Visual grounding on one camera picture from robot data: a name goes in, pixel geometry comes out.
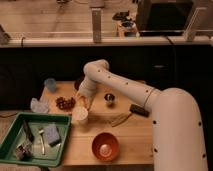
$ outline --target small jar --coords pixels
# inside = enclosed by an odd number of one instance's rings
[[[108,107],[111,107],[114,105],[115,96],[113,94],[111,94],[111,93],[105,94],[104,99],[106,100],[106,105]]]

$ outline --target clear plastic cup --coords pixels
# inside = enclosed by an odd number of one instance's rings
[[[56,91],[56,80],[54,78],[47,78],[44,81],[44,85],[51,93]]]

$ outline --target green tray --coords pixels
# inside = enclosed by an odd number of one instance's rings
[[[18,160],[15,149],[26,140],[26,134],[22,128],[22,121],[26,120],[34,135],[32,145],[33,156],[27,160]],[[39,127],[45,127],[54,123],[61,137],[61,143],[50,147],[44,139],[45,155],[42,154],[41,139],[38,132]],[[70,130],[71,117],[67,115],[39,114],[39,113],[18,113],[13,121],[7,135],[0,146],[0,163],[12,163],[20,165],[33,165],[40,167],[57,167],[61,162],[63,150],[68,132]]]

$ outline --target floor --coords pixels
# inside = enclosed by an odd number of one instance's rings
[[[0,144],[18,111],[0,111]],[[101,166],[64,166],[51,168],[51,171],[153,171],[153,165],[101,165]],[[34,166],[0,164],[0,171],[40,171]]]

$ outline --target wooden bowl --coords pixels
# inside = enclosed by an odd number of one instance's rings
[[[100,161],[112,161],[119,153],[117,138],[108,132],[98,134],[92,142],[92,152]]]

